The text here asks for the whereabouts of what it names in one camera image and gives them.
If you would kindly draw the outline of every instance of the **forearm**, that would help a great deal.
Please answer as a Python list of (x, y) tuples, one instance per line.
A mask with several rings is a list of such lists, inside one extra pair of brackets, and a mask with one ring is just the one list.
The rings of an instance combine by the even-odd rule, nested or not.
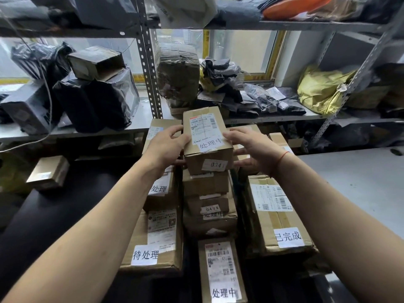
[(398, 301), (404, 241), (291, 154), (274, 177), (346, 286), (364, 301)]
[(26, 271), (8, 302), (99, 302), (119, 269), (157, 170), (139, 160)]

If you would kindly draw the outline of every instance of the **orange plastic bag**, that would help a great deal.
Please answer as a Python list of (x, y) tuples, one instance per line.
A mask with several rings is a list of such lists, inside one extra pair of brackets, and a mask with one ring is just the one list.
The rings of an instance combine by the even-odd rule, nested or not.
[(282, 0), (264, 9), (266, 20), (288, 20), (302, 12), (310, 12), (326, 5), (331, 0)]

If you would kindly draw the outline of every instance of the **red string bracelet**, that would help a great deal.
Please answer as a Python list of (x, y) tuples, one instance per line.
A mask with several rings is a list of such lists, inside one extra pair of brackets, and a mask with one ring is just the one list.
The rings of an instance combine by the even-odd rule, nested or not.
[(270, 177), (273, 178), (273, 174), (274, 174), (274, 172), (275, 172), (275, 170), (276, 170), (276, 167), (279, 165), (281, 159), (286, 155), (286, 153), (289, 153), (289, 151), (286, 151), (285, 153), (282, 154), (282, 156), (281, 156), (280, 158), (278, 158), (278, 160), (276, 161), (274, 167), (272, 168), (272, 172), (271, 172), (271, 174), (270, 174)]

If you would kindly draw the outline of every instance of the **person's right arm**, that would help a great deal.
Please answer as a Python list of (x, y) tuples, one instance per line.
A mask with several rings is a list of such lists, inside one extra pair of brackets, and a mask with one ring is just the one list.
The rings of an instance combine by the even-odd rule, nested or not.
[(297, 156), (268, 137), (233, 128), (224, 137), (284, 190), (312, 240), (339, 279), (363, 302), (402, 302), (404, 240), (334, 189)]

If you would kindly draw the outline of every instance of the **person's left arm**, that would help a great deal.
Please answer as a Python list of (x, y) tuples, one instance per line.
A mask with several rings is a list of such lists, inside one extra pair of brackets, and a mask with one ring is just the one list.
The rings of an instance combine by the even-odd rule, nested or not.
[(100, 302), (119, 269), (150, 188), (191, 138), (172, 137), (181, 129), (179, 125), (159, 132), (142, 158), (33, 263), (3, 303)]

